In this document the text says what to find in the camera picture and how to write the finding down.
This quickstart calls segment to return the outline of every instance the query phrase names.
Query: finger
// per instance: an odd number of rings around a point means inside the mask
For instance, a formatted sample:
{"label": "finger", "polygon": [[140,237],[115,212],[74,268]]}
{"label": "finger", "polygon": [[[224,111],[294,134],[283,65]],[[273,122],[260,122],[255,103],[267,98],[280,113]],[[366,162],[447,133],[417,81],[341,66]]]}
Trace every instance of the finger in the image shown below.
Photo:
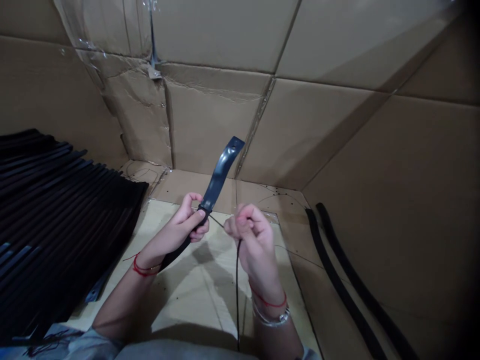
{"label": "finger", "polygon": [[238,235],[246,243],[248,251],[252,253],[259,253],[261,250],[260,244],[257,241],[257,237],[250,228],[249,222],[246,216],[238,215],[235,218],[235,225],[238,231]]}
{"label": "finger", "polygon": [[268,223],[268,220],[262,214],[260,209],[253,204],[248,204],[248,205],[242,206],[240,211],[238,212],[238,216],[243,216],[243,217],[249,218],[255,223],[256,222],[266,222],[266,223]]}
{"label": "finger", "polygon": [[227,226],[225,231],[228,235],[237,240],[241,238],[237,229],[237,225],[235,224],[235,218],[233,216],[225,222],[225,225]]}
{"label": "finger", "polygon": [[206,220],[206,223],[200,226],[198,229],[195,230],[197,234],[206,234],[210,230],[210,221],[209,219]]}
{"label": "finger", "polygon": [[240,211],[245,207],[246,204],[244,203],[240,203],[238,204],[238,206],[236,207],[236,214],[238,215],[240,213]]}
{"label": "finger", "polygon": [[232,229],[230,227],[230,219],[233,218],[232,217],[229,217],[227,220],[225,220],[225,222],[223,223],[223,230],[228,234],[230,235],[232,233]]}
{"label": "finger", "polygon": [[200,240],[204,238],[204,234],[197,234],[195,231],[190,233],[190,242],[191,243],[198,243]]}
{"label": "finger", "polygon": [[183,197],[179,210],[188,212],[192,209],[192,202],[197,200],[201,202],[203,196],[196,192],[189,192]]}
{"label": "finger", "polygon": [[246,218],[252,220],[252,229],[257,235],[261,232],[270,232],[272,230],[267,218],[262,214],[260,209],[253,204],[244,206],[238,216],[245,216]]}
{"label": "finger", "polygon": [[205,218],[205,211],[198,210],[192,216],[190,216],[187,220],[185,220],[181,225],[188,229],[188,231],[192,231],[200,222]]}

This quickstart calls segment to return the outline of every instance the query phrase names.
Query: person's left hand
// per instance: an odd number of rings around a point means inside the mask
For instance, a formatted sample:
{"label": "person's left hand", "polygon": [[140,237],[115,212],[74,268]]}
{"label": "person's left hand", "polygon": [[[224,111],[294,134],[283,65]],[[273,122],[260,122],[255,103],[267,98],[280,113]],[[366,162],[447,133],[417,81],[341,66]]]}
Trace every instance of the person's left hand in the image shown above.
{"label": "person's left hand", "polygon": [[176,213],[138,254],[136,261],[139,267],[149,268],[157,265],[166,254],[178,249],[187,236],[190,236],[192,243],[199,242],[204,237],[210,228],[209,220],[194,230],[205,217],[205,211],[192,209],[192,202],[194,200],[201,202],[202,198],[202,195],[195,192],[189,192],[184,196]]}

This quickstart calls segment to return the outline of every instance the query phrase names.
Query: silver bracelet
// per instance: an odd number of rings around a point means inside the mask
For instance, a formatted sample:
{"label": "silver bracelet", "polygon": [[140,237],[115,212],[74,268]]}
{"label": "silver bracelet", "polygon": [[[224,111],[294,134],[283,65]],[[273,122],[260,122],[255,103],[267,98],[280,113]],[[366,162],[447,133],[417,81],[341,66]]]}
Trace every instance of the silver bracelet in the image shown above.
{"label": "silver bracelet", "polygon": [[255,303],[255,300],[252,299],[251,302],[253,304],[253,314],[258,317],[258,320],[261,322],[262,325],[265,325],[269,328],[278,328],[286,324],[289,320],[290,309],[288,306],[286,307],[285,312],[278,317],[278,320],[270,321],[262,315],[259,308],[257,307],[257,304]]}

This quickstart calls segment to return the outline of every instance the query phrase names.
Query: cardboard floor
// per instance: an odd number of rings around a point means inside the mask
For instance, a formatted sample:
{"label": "cardboard floor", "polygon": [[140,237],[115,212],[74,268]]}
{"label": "cardboard floor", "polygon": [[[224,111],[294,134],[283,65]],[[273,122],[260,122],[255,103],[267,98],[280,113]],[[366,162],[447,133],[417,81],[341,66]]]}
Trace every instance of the cardboard floor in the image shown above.
{"label": "cardboard floor", "polygon": [[[122,170],[134,181],[150,183],[148,198],[134,237],[123,259],[136,254],[167,222],[188,192],[203,194],[209,175],[169,170],[142,161],[129,161]],[[293,320],[301,340],[324,359],[371,359],[371,355],[325,272],[312,240],[300,191],[227,179],[212,213],[221,224],[236,212],[238,204],[252,203],[267,216],[275,231],[276,256]],[[382,328],[373,318],[334,256],[320,229],[323,243],[339,276],[376,334],[388,359],[399,359]],[[192,244],[156,279],[137,317],[131,340],[169,337],[204,345],[236,348],[235,259],[233,242],[220,226],[210,221],[205,240]],[[99,301],[74,314],[66,325],[86,330],[103,301],[120,281],[132,260],[120,262]],[[243,352],[252,349],[251,293],[246,274],[239,271],[240,341]],[[391,309],[394,321],[410,328],[416,349],[434,346],[437,336],[447,333],[428,321]]]}
{"label": "cardboard floor", "polygon": [[[149,200],[143,207],[132,241],[122,258],[127,259],[166,224],[178,209],[177,204]],[[221,224],[228,214],[213,212]],[[318,345],[292,264],[278,224],[272,224],[275,253],[280,277],[288,297],[292,318],[302,342],[318,352]],[[130,333],[132,341],[167,337],[234,350],[236,348],[236,271],[235,243],[215,221],[198,243],[190,245],[181,256],[158,275],[142,300]],[[97,302],[88,304],[66,323],[86,331],[106,300],[132,264],[133,259],[120,261]],[[253,337],[251,290],[247,274],[239,268],[240,341],[244,352],[250,352]]]}

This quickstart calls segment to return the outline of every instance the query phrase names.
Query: person's right hand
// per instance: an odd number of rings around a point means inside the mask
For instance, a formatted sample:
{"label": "person's right hand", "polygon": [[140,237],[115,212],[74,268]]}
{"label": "person's right hand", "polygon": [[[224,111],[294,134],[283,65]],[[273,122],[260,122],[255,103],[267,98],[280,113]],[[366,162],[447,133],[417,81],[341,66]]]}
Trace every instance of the person's right hand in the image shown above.
{"label": "person's right hand", "polygon": [[225,221],[224,229],[235,239],[237,248],[242,239],[239,259],[253,290],[270,304],[282,304],[285,293],[275,257],[274,234],[262,212],[253,204],[240,204],[237,215]]}

